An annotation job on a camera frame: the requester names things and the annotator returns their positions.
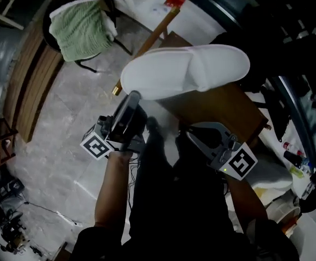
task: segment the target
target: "green towel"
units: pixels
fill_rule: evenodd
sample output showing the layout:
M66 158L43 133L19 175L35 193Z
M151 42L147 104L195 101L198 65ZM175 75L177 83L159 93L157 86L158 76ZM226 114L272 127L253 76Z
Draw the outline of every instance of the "green towel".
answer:
M90 58L111 46L98 1L73 5L52 17L49 32L67 62Z

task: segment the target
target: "wooden stick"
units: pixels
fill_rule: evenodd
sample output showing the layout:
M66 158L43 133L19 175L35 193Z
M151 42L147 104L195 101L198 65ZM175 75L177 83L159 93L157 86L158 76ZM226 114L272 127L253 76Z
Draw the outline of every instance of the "wooden stick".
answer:
M11 5L14 3L15 0L10 0L8 5L5 7L4 11L2 12L2 15L5 16L8 12L8 10L11 8Z
M22 25L16 23L15 21L13 21L13 20L11 20L11 19L9 19L9 18L7 18L7 17L5 17L5 16L3 16L1 14L0 14L0 20L4 21L5 23L7 23L7 24L9 24L11 26L16 27L17 29L23 30L23 26Z
M173 7L171 11L168 13L168 15L165 16L165 18L161 21L161 23L156 27L156 29L152 32L149 38L141 46L140 50L133 59L140 57L141 55L146 53L152 47L152 45L154 45L155 41L158 40L159 36L167 29L168 25L178 15L178 13L179 8ZM112 90L112 94L118 96L121 90L122 86L119 79L116 85L114 86L114 89Z

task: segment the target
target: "marble floor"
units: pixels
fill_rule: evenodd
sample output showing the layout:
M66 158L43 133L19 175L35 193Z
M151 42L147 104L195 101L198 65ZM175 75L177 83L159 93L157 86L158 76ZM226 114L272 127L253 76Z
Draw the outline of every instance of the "marble floor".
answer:
M119 18L117 27L118 39L134 53L150 34L126 17ZM60 213L25 204L18 209L23 212L31 243L45 253L53 254L64 241L74 243L83 228L94 224L95 202L107 159L94 160L79 144L98 116L112 115L123 99L124 92L115 97L111 90L130 58L114 45L86 63L99 70L97 74L65 63L46 98L32 141L25 144L19 136L16 138L16 158L8 168L26 186L24 197ZM165 150L174 163L178 156L173 148L177 120L155 102L141 105L167 129ZM127 219L123 242L129 239L128 230Z

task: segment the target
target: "towel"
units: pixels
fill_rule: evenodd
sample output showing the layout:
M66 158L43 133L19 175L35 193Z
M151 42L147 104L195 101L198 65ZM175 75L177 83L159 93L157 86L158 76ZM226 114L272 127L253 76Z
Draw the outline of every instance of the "towel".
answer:
M91 58L109 48L117 35L99 0L76 0L50 13L49 32L65 61Z

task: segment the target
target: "black chair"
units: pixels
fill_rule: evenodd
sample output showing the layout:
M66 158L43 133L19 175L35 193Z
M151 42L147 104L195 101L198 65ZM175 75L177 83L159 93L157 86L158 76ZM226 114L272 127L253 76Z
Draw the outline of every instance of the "black chair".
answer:
M75 0L52 0L49 4L49 6L47 7L45 13L44 13L44 17L43 17L43 35L44 35L44 39L46 41L46 43L54 50L60 52L60 47L56 41L56 39L49 33L49 27L51 24L51 19L49 18L49 15L51 12L53 12L54 10L60 8L62 5L70 3L72 1ZM114 5L114 0L104 0L105 4L107 5L109 11L106 11L106 14L109 16L109 18L114 22L114 24L116 25L116 9L115 9L115 5ZM127 52L129 55L132 55L132 53L117 39L114 39L114 43L118 44L125 52ZM83 60L77 60L75 61L75 63L79 66L82 67L84 69L87 69L89 71L92 71L94 73L96 73L97 71L84 66L82 64L82 61L87 61L90 60L94 57L91 58L87 58L87 59L83 59Z

